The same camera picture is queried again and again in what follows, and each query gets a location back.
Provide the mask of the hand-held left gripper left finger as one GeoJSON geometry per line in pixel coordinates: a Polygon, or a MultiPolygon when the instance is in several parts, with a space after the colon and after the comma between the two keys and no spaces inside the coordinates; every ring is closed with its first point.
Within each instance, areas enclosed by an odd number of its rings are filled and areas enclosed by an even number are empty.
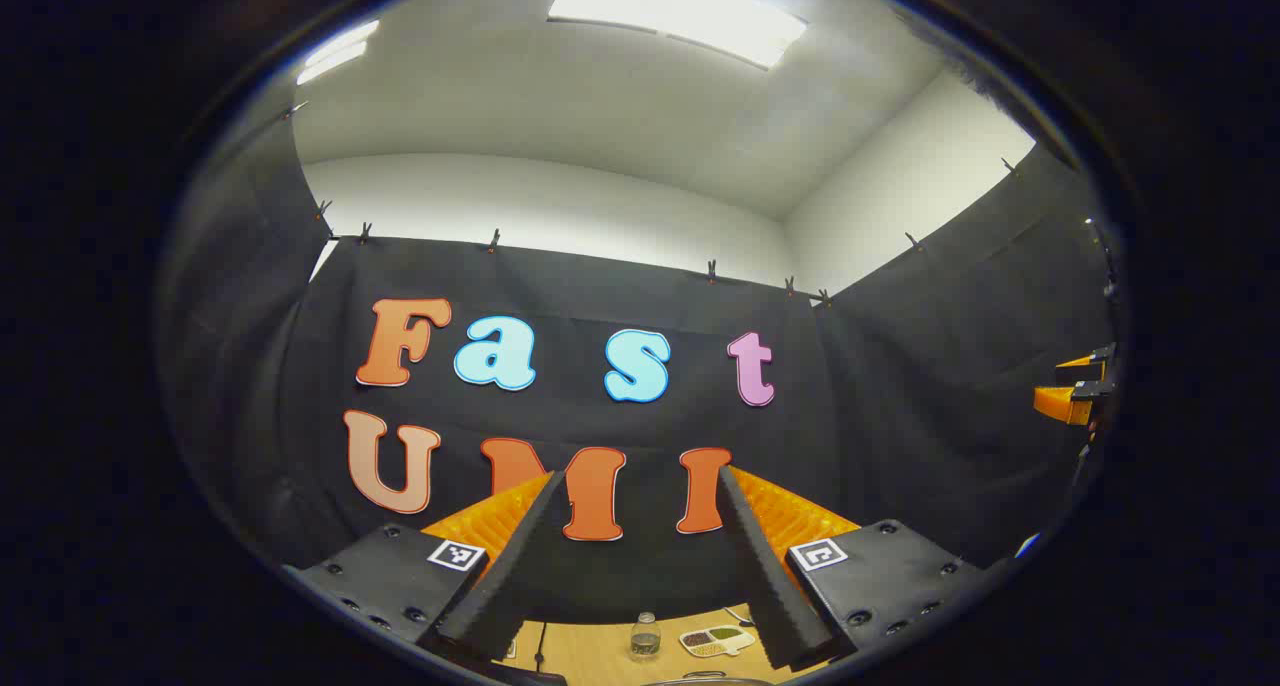
{"type": "Polygon", "coordinates": [[[564,503],[552,471],[440,520],[394,509],[283,530],[293,585],[357,634],[426,662],[503,657],[540,604],[547,530],[564,503]]]}

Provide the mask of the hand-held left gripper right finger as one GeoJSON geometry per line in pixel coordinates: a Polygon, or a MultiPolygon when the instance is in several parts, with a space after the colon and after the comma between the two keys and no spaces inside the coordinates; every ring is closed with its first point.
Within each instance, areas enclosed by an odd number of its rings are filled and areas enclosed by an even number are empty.
{"type": "Polygon", "coordinates": [[[869,666],[933,634],[986,591],[986,571],[897,520],[838,531],[813,503],[719,468],[717,506],[776,668],[869,666]]]}

